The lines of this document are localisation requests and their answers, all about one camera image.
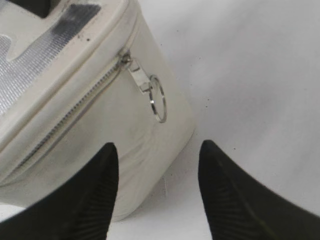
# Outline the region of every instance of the white floor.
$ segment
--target white floor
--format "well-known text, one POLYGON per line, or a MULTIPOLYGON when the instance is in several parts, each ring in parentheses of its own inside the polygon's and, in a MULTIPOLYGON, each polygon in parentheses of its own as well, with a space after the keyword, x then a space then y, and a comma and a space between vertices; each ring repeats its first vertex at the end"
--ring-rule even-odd
MULTIPOLYGON (((270 189, 320 215, 320 1, 140 0, 196 115, 190 143, 108 240, 209 240, 197 180, 212 139, 270 189)), ((0 208, 4 218, 12 209, 0 208)))

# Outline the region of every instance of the white vanity case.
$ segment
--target white vanity case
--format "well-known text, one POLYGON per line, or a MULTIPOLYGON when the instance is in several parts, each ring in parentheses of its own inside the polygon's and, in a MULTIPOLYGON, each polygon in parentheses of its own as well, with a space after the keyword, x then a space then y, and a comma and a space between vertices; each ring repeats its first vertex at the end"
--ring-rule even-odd
POLYGON ((32 205, 112 142, 123 219, 193 130, 135 0, 61 0, 46 18, 0 0, 1 202, 32 205))

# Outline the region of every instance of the metal zipper teeth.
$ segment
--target metal zipper teeth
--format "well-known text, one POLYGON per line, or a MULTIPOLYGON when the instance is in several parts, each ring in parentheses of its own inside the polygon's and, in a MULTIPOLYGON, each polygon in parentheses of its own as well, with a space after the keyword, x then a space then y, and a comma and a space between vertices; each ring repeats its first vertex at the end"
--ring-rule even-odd
MULTIPOLYGON (((59 132, 62 127, 69 121, 71 117, 73 117, 79 109, 81 109, 83 106, 86 105, 88 101, 91 101, 95 95, 99 94, 100 88, 105 87, 105 83, 111 78, 111 76, 114 75, 114 73, 118 72, 120 73, 122 70, 121 68, 121 62, 118 61, 117 64, 115 64, 110 70, 108 70, 102 78, 79 100, 73 108, 71 108, 68 113, 57 123, 51 131, 36 145, 36 147, 33 148, 33 150, 16 166, 12 172, 6 177, 6 181, 9 181, 8 178, 12 179, 14 178, 21 170, 23 170, 24 165, 41 149, 49 140, 52 139, 52 137, 59 132)), ((118 76, 118 74, 115 75, 112 81, 110 81, 109 84, 111 84, 115 78, 118 76)))

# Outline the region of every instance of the zipper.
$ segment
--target zipper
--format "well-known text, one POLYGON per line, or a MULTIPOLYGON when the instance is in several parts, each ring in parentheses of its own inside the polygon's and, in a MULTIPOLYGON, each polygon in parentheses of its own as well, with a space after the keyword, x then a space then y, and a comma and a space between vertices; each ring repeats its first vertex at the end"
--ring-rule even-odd
POLYGON ((136 58, 131 56, 129 50, 122 50, 118 56, 113 60, 115 64, 94 84, 94 86, 67 112, 67 114, 49 131, 49 133, 33 148, 32 151, 11 171, 11 173, 3 180, 2 184, 9 183, 14 180, 21 173, 30 168, 36 160, 30 161, 40 149, 50 143, 50 141, 60 133, 59 137, 54 140, 47 151, 40 157, 45 156, 60 139, 72 128, 72 126, 82 117, 86 110, 91 106, 100 94, 109 87, 113 81, 119 76, 123 71, 128 71, 135 81, 136 85, 140 89, 142 94, 149 93, 150 104, 156 119, 160 123, 164 123, 167 120, 167 106, 164 99, 164 114, 163 119, 159 117, 159 114, 154 111, 154 103, 152 90, 156 85, 160 86, 161 93, 163 92, 162 86, 156 81, 152 80, 155 75, 148 77, 147 73, 139 64, 136 58))

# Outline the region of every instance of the white surface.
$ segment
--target white surface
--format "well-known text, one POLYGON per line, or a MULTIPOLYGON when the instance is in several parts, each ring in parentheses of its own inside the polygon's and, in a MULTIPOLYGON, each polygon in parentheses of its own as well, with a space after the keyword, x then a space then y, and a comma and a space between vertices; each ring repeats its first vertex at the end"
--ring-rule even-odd
POLYGON ((108 240, 211 239, 197 182, 204 139, 320 214, 320 1, 140 2, 197 129, 153 195, 111 225, 108 240))

